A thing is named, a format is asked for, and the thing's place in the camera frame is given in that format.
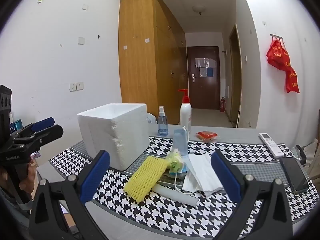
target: red plastic bag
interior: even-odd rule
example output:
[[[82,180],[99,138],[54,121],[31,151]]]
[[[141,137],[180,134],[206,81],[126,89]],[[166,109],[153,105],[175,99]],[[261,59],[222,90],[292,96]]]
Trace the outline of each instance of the red plastic bag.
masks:
[[[278,40],[272,41],[270,48],[267,52],[268,63],[279,70],[287,71],[283,64],[283,51],[281,42]]]
[[[289,93],[290,91],[297,92],[298,94],[300,93],[299,87],[298,87],[297,74],[293,68],[291,68],[290,71],[287,71],[285,73],[285,80],[286,80],[285,87],[287,89],[287,93]]]
[[[196,136],[203,142],[210,142],[214,140],[218,136],[218,134],[214,132],[209,132],[209,131],[202,131],[202,132],[197,132]]]
[[[285,87],[287,93],[290,91],[300,93],[298,87],[298,78],[294,69],[291,67],[288,52],[282,47],[279,40],[273,40],[267,52],[268,63],[279,70],[286,72]]]
[[[288,52],[283,49],[283,61],[284,61],[284,67],[287,69],[285,72],[285,88],[287,90],[287,93],[290,91],[300,93],[299,87],[298,87],[298,78],[297,74],[294,71],[294,69],[291,67],[290,63],[290,57]]]

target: spray bottle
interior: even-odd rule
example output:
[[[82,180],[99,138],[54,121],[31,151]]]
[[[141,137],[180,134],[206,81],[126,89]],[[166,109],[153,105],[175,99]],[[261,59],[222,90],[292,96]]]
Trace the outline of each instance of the spray bottle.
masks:
[[[158,135],[167,136],[168,130],[168,120],[167,116],[164,114],[164,107],[159,106],[159,116],[158,116]]]
[[[184,96],[182,98],[182,105],[180,107],[180,125],[182,127],[186,127],[189,139],[191,133],[191,105],[188,96],[188,89],[179,89],[178,91],[184,92]]]

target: wooden wardrobe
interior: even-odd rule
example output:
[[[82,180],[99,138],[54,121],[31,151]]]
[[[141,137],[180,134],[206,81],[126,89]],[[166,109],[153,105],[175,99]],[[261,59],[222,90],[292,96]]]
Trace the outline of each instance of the wooden wardrobe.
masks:
[[[182,92],[188,88],[185,33],[162,0],[121,0],[119,74],[123,103],[146,103],[169,124],[180,121]]]

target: yellow foam net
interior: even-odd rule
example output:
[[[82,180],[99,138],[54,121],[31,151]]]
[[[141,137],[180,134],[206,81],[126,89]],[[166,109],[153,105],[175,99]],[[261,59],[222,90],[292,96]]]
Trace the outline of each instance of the yellow foam net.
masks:
[[[141,202],[160,179],[167,165],[165,159],[148,156],[124,185],[124,191],[137,203]]]

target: red bag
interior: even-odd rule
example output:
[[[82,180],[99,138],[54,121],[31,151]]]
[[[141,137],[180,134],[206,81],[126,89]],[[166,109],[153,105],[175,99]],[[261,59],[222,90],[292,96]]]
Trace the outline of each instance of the red bag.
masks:
[[[299,87],[298,87],[298,78],[297,74],[294,71],[294,69],[291,67],[290,63],[290,57],[288,52],[283,49],[283,61],[284,61],[284,67],[287,69],[285,72],[285,87],[287,89],[287,93],[290,91],[297,92],[298,94],[300,93]]]
[[[294,91],[300,93],[298,87],[298,78],[294,69],[291,67],[288,52],[282,47],[279,40],[273,40],[267,52],[268,63],[279,70],[286,72],[285,87],[287,93]]]
[[[281,42],[273,40],[270,48],[267,52],[268,63],[279,70],[286,71],[287,69],[283,65],[283,51]]]

